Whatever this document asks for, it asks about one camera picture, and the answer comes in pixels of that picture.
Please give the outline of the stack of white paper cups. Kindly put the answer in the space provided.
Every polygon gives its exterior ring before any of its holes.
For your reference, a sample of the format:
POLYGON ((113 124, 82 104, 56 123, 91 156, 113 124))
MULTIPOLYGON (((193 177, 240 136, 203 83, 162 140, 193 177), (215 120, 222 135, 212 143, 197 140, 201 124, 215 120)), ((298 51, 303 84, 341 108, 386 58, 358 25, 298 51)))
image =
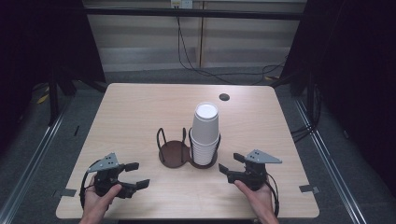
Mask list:
POLYGON ((219 111, 210 102, 195 108, 190 131, 193 162, 205 166, 214 160, 219 144, 219 111))

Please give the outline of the person's right hand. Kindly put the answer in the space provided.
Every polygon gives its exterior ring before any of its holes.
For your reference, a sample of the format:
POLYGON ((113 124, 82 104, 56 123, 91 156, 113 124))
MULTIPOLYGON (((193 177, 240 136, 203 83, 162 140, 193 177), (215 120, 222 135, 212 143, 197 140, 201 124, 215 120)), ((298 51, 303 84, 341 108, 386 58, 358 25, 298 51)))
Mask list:
POLYGON ((268 186, 263 185, 260 189, 253 191, 240 180, 235 180, 234 184, 246 196, 257 217, 275 217, 272 192, 268 186))

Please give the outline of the metal floor rail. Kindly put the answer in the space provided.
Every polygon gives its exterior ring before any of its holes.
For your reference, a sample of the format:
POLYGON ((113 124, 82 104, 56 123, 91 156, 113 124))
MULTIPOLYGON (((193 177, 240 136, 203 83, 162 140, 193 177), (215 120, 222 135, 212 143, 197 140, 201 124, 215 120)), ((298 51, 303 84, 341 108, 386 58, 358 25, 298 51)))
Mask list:
POLYGON ((10 192, 0 209, 0 224, 11 224, 15 214, 17 213, 23 198, 25 197, 31 183, 37 173, 38 167, 44 160, 52 140, 56 136, 60 126, 62 125, 64 114, 66 113, 70 101, 67 100, 61 108, 59 114, 54 121, 46 126, 45 132, 39 138, 39 143, 35 146, 35 151, 31 155, 29 161, 23 166, 23 172, 18 179, 14 189, 10 192))
POLYGON ((334 159, 332 158, 332 154, 323 141, 319 131, 313 129, 313 124, 308 118, 307 109, 303 101, 295 100, 295 104, 304 125, 308 128, 309 136, 312 139, 353 224, 368 224, 358 202, 348 187, 345 179, 342 177, 334 159))

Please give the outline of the black wire double cup holder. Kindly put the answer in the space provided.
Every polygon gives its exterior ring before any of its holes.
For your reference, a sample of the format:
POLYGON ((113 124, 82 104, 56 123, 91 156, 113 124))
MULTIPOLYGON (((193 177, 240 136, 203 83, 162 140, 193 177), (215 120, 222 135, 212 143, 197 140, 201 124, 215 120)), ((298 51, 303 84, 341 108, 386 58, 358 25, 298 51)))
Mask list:
POLYGON ((159 160, 165 167, 172 169, 179 168, 186 162, 189 162, 197 169, 208 169, 212 167, 218 158, 220 140, 221 135, 219 135, 219 139, 215 142, 214 151, 210 158, 210 162, 208 164, 202 165, 198 163, 198 145, 194 144, 192 141, 191 130, 187 131, 185 128, 182 129, 181 141, 167 141, 163 128, 160 128, 156 133, 157 147, 159 149, 159 160))

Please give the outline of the black horizontal bar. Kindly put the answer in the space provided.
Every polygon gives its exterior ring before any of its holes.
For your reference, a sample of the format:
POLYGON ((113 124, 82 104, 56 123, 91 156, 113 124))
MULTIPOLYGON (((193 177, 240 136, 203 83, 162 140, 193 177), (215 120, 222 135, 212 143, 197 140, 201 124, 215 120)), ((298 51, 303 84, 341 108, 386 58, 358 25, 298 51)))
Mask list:
POLYGON ((303 13, 227 11, 227 10, 209 10, 209 9, 85 7, 84 11, 87 14, 94 14, 94 15, 122 15, 122 16, 195 17, 195 18, 223 18, 223 19, 282 20, 282 21, 300 21, 305 18, 305 15, 303 13))

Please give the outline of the black metal stand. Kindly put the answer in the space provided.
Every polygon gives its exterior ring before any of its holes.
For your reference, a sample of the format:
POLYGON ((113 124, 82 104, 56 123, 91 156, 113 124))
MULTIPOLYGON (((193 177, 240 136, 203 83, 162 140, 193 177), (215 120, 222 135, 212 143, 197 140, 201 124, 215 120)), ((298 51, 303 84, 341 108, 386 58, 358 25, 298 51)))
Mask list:
POLYGON ((58 87, 57 87, 57 80, 54 70, 51 70, 49 73, 49 105, 50 105, 49 126, 52 126, 59 116, 58 87))

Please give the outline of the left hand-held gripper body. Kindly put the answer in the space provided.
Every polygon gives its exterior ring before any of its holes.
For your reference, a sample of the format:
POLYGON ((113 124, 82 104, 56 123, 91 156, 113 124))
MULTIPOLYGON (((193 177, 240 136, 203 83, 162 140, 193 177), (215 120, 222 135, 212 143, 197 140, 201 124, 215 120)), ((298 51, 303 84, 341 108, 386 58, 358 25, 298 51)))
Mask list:
POLYGON ((88 168, 89 173, 96 173, 93 185, 97 195, 104 196, 113 186, 120 184, 121 191, 117 195, 119 198, 125 199, 133 196, 137 191, 135 184, 119 181, 119 174, 126 172, 125 165, 119 163, 116 154, 112 152, 88 168))

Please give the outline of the black curtain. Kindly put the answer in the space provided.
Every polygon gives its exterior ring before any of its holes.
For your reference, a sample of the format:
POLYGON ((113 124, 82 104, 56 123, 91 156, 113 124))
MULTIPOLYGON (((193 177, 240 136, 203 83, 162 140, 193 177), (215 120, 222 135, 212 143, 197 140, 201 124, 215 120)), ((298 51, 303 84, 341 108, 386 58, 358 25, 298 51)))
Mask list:
POLYGON ((396 197, 396 0, 306 0, 280 78, 317 85, 396 197))
POLYGON ((33 87, 106 80, 83 0, 0 0, 0 155, 14 139, 33 87))

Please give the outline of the person's left hand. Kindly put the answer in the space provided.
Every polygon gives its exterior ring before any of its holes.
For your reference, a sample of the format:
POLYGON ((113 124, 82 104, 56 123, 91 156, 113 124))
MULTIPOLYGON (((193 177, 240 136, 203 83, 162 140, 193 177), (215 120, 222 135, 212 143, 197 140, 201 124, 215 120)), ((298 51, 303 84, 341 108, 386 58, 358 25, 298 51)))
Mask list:
POLYGON ((90 182, 90 185, 85 189, 85 203, 83 208, 84 217, 93 217, 95 219, 104 218, 108 207, 112 204, 115 197, 121 190, 121 185, 117 184, 113 186, 107 194, 104 196, 98 196, 96 194, 95 186, 93 185, 94 177, 90 182))

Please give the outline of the white wall power outlet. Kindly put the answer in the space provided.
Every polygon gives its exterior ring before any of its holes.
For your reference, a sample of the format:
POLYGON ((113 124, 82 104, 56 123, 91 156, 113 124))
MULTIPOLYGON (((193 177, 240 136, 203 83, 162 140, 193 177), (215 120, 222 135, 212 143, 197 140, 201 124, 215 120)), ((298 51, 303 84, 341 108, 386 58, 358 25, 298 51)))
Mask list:
POLYGON ((192 0, 170 0, 171 8, 193 9, 192 0))

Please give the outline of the grey tape piece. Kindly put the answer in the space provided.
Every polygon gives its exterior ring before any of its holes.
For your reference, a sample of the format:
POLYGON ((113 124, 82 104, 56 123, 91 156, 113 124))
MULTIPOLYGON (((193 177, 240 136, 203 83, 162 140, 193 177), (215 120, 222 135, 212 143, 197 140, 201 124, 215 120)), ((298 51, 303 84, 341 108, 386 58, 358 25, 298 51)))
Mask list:
POLYGON ((74 197, 76 194, 75 189, 57 189, 53 192, 52 196, 56 198, 65 197, 74 197))
POLYGON ((311 185, 303 185, 299 187, 301 193, 307 193, 307 192, 312 192, 313 194, 319 193, 319 188, 318 187, 313 187, 311 185))

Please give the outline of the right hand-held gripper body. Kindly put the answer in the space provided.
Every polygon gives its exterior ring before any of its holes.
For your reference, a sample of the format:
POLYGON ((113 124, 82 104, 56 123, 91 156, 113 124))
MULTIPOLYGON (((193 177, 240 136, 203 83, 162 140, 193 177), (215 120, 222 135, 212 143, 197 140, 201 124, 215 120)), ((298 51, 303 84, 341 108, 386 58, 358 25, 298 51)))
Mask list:
POLYGON ((251 190, 256 191, 268 182, 266 164, 281 163, 282 160, 269 155, 258 149, 253 149, 246 156, 245 171, 229 171, 227 179, 229 183, 240 180, 251 190))

